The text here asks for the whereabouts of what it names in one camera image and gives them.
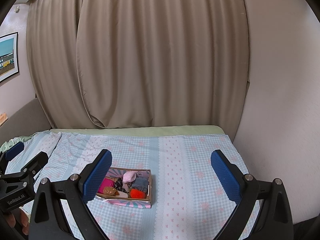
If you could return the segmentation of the person's left hand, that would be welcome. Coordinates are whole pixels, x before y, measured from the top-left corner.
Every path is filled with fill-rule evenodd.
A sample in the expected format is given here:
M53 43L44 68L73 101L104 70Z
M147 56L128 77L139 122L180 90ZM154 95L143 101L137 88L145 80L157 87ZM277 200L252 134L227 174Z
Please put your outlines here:
M18 223L22 226L23 234L29 235L29 217L23 210L17 208L8 215L5 215L5 219L11 228L14 228L16 223Z

